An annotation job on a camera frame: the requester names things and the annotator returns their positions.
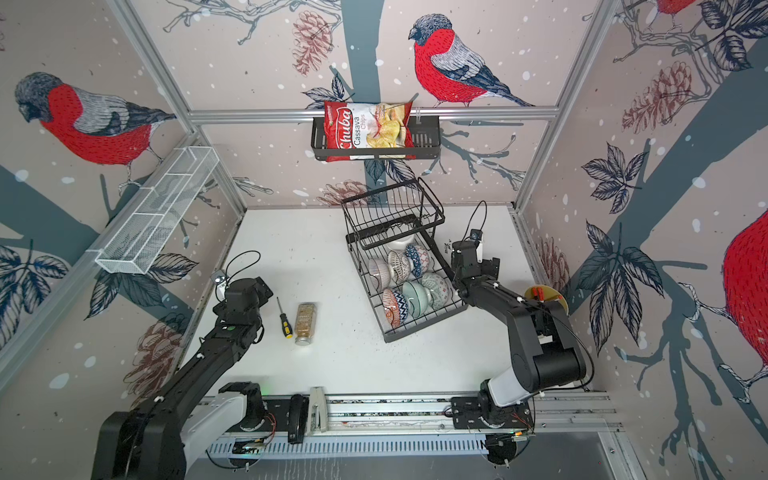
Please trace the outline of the grey green patterned bowl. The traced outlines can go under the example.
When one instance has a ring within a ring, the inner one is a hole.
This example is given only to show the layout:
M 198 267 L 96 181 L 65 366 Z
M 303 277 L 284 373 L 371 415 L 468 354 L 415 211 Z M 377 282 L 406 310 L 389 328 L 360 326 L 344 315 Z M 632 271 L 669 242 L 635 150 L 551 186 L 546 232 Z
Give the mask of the grey green patterned bowl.
M 420 280 L 433 310 L 439 310 L 452 302 L 453 291 L 450 283 L 435 272 L 424 273 Z

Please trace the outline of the blue patterned bowl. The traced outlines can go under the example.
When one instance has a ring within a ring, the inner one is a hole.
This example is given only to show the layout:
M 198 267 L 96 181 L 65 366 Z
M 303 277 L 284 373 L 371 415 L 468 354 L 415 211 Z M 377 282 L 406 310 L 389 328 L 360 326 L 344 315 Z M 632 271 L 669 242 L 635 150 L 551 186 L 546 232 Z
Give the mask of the blue patterned bowl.
M 404 251 L 411 264 L 411 274 L 420 279 L 425 273 L 432 270 L 432 258 L 430 252 L 417 243 L 409 244 Z

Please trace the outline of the white brown patterned bowl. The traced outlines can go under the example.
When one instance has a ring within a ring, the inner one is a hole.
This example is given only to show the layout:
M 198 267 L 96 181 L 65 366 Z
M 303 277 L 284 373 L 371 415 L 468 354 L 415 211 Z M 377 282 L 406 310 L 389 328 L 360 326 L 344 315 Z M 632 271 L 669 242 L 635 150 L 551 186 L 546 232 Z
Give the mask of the white brown patterned bowl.
M 390 250 L 387 255 L 387 263 L 391 270 L 391 282 L 393 285 L 402 284 L 409 279 L 412 264 L 403 251 Z

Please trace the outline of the red orange patterned bowl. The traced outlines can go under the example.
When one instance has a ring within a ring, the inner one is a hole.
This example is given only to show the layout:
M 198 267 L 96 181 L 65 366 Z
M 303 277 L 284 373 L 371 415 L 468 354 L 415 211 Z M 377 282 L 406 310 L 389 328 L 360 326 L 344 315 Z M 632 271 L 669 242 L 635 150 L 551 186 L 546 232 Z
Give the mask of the red orange patterned bowl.
M 408 304 L 398 289 L 386 288 L 382 292 L 382 307 L 385 317 L 393 329 L 403 325 L 408 317 Z

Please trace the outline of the black two-tier dish rack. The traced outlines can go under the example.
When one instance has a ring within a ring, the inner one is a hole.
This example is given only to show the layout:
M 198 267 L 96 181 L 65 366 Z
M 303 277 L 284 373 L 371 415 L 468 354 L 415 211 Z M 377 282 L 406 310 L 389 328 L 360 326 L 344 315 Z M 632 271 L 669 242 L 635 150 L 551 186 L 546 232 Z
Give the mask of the black two-tier dish rack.
M 354 195 L 342 200 L 341 207 L 347 229 L 345 242 L 385 342 L 401 340 L 466 309 L 451 284 L 453 270 L 435 241 L 437 227 L 445 222 L 444 208 L 424 181 L 411 179 Z M 401 327 L 393 329 L 382 307 L 382 292 L 376 292 L 372 285 L 368 260 L 387 261 L 390 250 L 386 244 L 410 234 L 415 235 L 413 243 L 430 252 L 430 272 L 450 283 L 453 299 L 443 308 L 431 309 L 416 320 L 408 315 Z

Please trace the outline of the white ceramic bowl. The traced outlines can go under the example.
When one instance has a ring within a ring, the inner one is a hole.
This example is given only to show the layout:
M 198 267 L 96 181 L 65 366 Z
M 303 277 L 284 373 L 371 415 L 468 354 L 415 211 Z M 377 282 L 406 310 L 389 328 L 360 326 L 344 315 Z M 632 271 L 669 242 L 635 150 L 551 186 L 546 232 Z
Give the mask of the white ceramic bowl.
M 410 234 L 405 237 L 392 240 L 386 244 L 386 247 L 391 251 L 404 251 L 415 240 L 415 235 Z

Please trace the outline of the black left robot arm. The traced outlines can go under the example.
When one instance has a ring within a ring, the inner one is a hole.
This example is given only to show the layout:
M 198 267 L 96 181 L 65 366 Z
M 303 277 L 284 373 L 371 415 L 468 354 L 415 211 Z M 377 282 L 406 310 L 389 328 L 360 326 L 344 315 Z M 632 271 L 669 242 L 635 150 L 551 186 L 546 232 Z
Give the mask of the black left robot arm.
M 115 412 L 99 430 L 94 479 L 182 479 L 230 427 L 258 427 L 267 419 L 261 388 L 230 382 L 210 397 L 216 382 L 255 345 L 261 308 L 273 292 L 260 277 L 239 279 L 213 311 L 214 327 L 186 362 L 150 399 Z

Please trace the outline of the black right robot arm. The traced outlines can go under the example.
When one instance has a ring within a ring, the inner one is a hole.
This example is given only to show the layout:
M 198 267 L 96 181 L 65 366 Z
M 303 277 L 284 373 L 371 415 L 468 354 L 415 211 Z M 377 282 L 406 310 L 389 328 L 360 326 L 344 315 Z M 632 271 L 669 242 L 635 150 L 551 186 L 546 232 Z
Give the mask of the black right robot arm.
M 498 281 L 500 260 L 481 260 L 479 243 L 452 244 L 452 285 L 468 305 L 483 310 L 507 329 L 510 367 L 483 381 L 478 392 L 481 417 L 490 425 L 545 390 L 582 380 L 587 362 L 568 314 L 556 300 L 526 299 Z

